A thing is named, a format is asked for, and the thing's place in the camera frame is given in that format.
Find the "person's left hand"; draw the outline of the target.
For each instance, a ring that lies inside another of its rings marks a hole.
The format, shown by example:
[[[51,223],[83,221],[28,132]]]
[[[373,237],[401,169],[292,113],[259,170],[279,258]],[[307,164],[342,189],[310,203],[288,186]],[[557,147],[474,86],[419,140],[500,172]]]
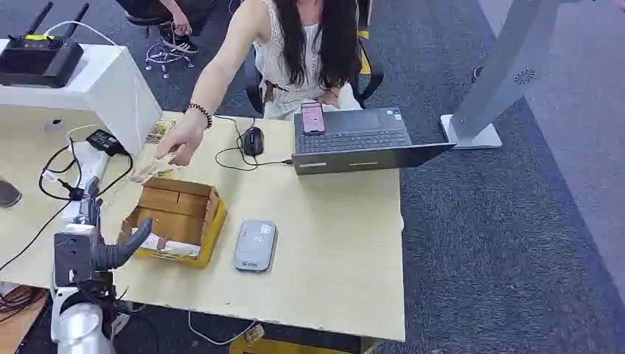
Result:
[[[330,105],[335,108],[340,108],[341,105],[339,103],[339,94],[339,88],[327,89],[320,96],[315,98],[315,101],[322,105]]]

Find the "person's right hand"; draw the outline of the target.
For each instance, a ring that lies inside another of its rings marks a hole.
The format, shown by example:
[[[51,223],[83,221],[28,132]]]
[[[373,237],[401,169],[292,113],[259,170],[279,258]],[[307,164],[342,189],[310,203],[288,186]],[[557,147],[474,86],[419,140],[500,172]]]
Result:
[[[161,159],[168,153],[171,153],[174,157],[170,160],[170,164],[178,166],[189,165],[195,151],[203,141],[206,127],[206,121],[184,120],[161,139],[154,157]]]

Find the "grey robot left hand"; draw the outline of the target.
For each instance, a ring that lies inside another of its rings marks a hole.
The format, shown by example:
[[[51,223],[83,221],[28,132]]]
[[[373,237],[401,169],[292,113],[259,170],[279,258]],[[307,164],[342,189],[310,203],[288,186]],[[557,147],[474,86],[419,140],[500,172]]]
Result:
[[[83,191],[77,217],[54,235],[54,275],[59,288],[79,285],[98,272],[123,266],[152,232],[153,220],[144,218],[125,241],[107,244],[100,228],[98,192],[99,179],[94,177]]]

